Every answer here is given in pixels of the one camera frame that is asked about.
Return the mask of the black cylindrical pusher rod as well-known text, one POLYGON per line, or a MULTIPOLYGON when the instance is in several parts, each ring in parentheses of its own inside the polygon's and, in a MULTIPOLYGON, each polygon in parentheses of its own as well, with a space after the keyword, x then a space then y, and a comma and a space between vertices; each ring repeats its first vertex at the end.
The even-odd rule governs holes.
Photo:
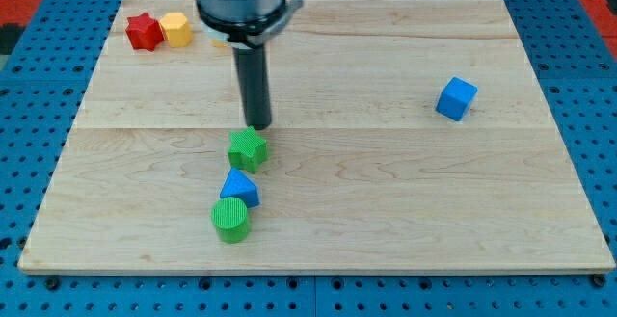
POLYGON ((255 130, 272 122, 265 46, 233 49, 244 119, 255 130))

